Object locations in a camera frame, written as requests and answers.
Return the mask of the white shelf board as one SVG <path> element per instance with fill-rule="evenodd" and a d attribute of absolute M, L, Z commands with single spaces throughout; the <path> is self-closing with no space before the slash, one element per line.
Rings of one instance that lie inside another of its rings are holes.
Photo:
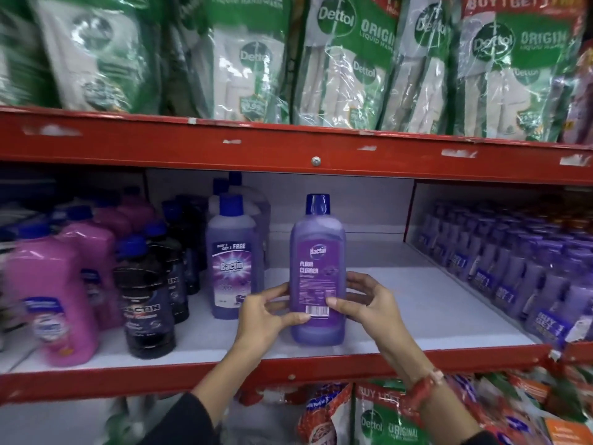
<path fill-rule="evenodd" d="M 399 234 L 348 234 L 346 266 L 372 276 L 394 294 L 406 328 L 425 352 L 443 351 L 452 357 L 455 350 L 468 351 L 479 364 L 501 364 L 512 358 L 530 363 L 537 359 L 539 343 L 520 325 L 507 320 L 490 303 L 403 242 Z M 238 321 L 214 318 L 207 288 L 189 297 L 189 309 L 189 319 L 175 326 L 174 351 L 164 357 L 133 357 L 123 330 L 114 329 L 101 335 L 98 351 L 85 364 L 52 368 L 36 351 L 14 373 L 220 361 L 234 342 Z"/>

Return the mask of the purple refill pouch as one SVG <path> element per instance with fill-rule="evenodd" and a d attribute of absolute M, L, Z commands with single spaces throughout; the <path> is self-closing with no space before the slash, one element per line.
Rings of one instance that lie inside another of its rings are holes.
<path fill-rule="evenodd" d="M 593 147 L 593 37 L 579 51 L 560 142 Z"/>

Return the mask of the black sleeve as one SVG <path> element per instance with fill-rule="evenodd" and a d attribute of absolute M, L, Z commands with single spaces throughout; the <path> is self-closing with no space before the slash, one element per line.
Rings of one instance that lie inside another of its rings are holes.
<path fill-rule="evenodd" d="M 137 445 L 220 445 L 217 428 L 197 397 L 184 394 Z"/>

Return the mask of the person's right hand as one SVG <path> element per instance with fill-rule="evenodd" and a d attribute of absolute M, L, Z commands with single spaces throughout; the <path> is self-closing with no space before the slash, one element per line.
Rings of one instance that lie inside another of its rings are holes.
<path fill-rule="evenodd" d="M 397 369 L 411 352 L 414 340 L 402 319 L 394 294 L 372 276 L 348 271 L 346 285 L 351 292 L 344 298 L 358 302 L 358 319 L 375 342 L 380 354 Z"/>

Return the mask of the green white handwash pouch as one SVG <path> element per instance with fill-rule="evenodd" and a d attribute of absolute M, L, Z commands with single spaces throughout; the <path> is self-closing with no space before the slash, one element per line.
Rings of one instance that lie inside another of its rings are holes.
<path fill-rule="evenodd" d="M 432 445 L 419 415 L 405 413 L 400 379 L 354 385 L 351 445 Z"/>

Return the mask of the purple floor cleaner bottle plain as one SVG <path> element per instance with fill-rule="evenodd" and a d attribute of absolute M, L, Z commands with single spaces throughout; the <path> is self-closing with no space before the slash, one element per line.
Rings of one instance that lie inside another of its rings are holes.
<path fill-rule="evenodd" d="M 343 343 L 346 317 L 326 299 L 345 299 L 346 274 L 345 229 L 331 215 L 329 194 L 310 193 L 305 216 L 294 224 L 289 244 L 289 309 L 309 315 L 309 321 L 291 328 L 297 343 Z"/>

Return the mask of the person's right forearm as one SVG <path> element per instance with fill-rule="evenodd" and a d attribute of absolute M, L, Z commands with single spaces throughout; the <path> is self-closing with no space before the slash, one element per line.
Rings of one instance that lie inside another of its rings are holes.
<path fill-rule="evenodd" d="M 463 445 L 483 431 L 418 347 L 394 370 L 406 389 L 406 410 L 419 415 L 434 445 Z"/>

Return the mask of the pile of mixed colourful pouches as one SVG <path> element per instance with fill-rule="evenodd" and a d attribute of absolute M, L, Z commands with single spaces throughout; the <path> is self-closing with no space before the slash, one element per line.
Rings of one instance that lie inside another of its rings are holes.
<path fill-rule="evenodd" d="M 447 382 L 500 445 L 593 445 L 593 366 L 455 374 Z"/>

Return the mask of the row of green white pouches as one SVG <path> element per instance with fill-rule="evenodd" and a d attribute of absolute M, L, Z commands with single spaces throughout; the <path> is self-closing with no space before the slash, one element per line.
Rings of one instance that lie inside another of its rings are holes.
<path fill-rule="evenodd" d="M 0 0 L 0 106 L 556 142 L 593 0 Z"/>

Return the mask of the person's left hand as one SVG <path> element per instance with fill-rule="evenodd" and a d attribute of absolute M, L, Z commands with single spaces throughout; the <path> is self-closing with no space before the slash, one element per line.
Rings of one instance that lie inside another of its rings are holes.
<path fill-rule="evenodd" d="M 289 307 L 287 300 L 278 300 L 278 298 L 288 295 L 288 290 L 289 285 L 286 282 L 257 294 L 248 295 L 240 308 L 234 343 L 245 338 L 253 342 L 262 341 L 272 347 L 280 332 L 284 330 L 277 329 L 277 316 L 287 313 L 302 313 L 278 314 Z"/>

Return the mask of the pink floor cleaner bottle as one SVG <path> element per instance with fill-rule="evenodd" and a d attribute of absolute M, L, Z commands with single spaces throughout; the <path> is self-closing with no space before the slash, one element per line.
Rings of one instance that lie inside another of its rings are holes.
<path fill-rule="evenodd" d="M 88 205 L 66 209 L 68 223 L 58 239 L 78 252 L 80 275 L 100 331 L 123 324 L 119 293 L 113 278 L 116 266 L 116 237 L 107 227 L 93 219 Z"/>
<path fill-rule="evenodd" d="M 18 226 L 5 264 L 7 294 L 53 367 L 85 364 L 99 348 L 99 327 L 79 258 L 78 250 L 57 239 L 48 222 L 37 221 Z"/>
<path fill-rule="evenodd" d="M 142 233 L 157 218 L 154 207 L 142 197 L 138 186 L 123 188 L 117 210 L 129 219 L 132 230 L 136 233 Z"/>
<path fill-rule="evenodd" d="M 133 233 L 130 219 L 118 210 L 120 203 L 117 194 L 103 194 L 92 199 L 93 220 L 110 229 L 117 239 L 123 239 Z"/>

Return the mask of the rows of small purple bottles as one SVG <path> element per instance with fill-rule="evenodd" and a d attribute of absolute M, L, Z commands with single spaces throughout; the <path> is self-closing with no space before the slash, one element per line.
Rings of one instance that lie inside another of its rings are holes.
<path fill-rule="evenodd" d="M 410 241 L 545 344 L 593 342 L 593 205 L 437 200 Z"/>

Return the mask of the black floor cleaner bottle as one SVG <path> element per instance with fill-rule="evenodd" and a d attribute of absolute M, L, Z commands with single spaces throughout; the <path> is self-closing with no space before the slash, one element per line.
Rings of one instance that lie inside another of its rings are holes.
<path fill-rule="evenodd" d="M 182 245 L 184 276 L 188 295 L 201 289 L 201 273 L 206 269 L 204 216 L 186 196 L 161 202 L 161 209 L 172 237 Z"/>
<path fill-rule="evenodd" d="M 116 258 L 113 280 L 130 354 L 144 360 L 161 358 L 176 346 L 165 267 L 137 234 L 117 242 Z"/>
<path fill-rule="evenodd" d="M 169 232 L 165 221 L 160 219 L 151 221 L 145 226 L 144 236 L 149 251 L 166 272 L 174 323 L 182 323 L 190 316 L 182 244 Z"/>

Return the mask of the person's left forearm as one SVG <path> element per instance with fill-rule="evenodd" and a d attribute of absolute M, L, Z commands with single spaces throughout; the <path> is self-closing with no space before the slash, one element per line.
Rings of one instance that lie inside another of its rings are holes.
<path fill-rule="evenodd" d="M 214 425 L 223 419 L 233 397 L 270 347 L 262 341 L 245 338 L 236 341 L 225 357 L 192 389 L 191 394 L 200 401 Z"/>

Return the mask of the red metal shelf beam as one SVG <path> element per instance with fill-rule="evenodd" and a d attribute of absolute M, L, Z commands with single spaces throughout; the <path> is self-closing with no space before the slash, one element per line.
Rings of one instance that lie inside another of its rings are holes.
<path fill-rule="evenodd" d="M 432 363 L 449 374 L 526 370 L 534 366 L 557 373 L 562 366 L 593 364 L 593 342 L 567 345 L 557 364 L 551 355 L 548 344 L 427 352 Z M 213 367 L 214 363 L 207 362 L 4 374 L 0 375 L 0 405 L 186 392 Z M 248 376 L 244 386 L 260 389 L 395 377 L 396 372 L 379 354 L 266 359 Z"/>
<path fill-rule="evenodd" d="M 40 107 L 0 106 L 0 161 L 593 187 L 583 145 Z"/>

